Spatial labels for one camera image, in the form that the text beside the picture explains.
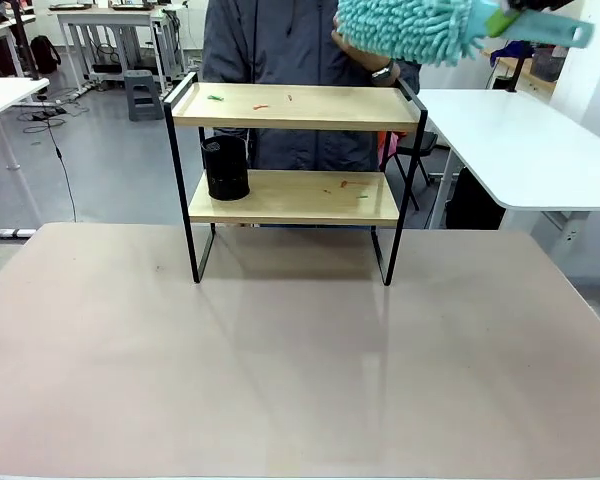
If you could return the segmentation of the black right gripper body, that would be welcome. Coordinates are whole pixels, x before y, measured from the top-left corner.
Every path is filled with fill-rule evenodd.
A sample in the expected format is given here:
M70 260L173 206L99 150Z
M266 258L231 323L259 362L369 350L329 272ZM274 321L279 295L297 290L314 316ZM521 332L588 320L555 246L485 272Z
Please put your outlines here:
M555 11L572 2L573 0L506 0L506 8L517 11L546 9Z

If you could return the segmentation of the person's left hand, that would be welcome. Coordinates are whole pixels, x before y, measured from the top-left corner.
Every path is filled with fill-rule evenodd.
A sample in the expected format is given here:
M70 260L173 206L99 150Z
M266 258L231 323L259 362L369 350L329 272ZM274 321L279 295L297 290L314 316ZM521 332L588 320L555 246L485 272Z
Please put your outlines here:
M386 71L391 65L391 60L388 57L365 52L351 45L338 31L338 28L339 20L338 16L335 15L333 17L333 30L331 31L332 40L347 56L361 65L366 71L376 74L377 72Z

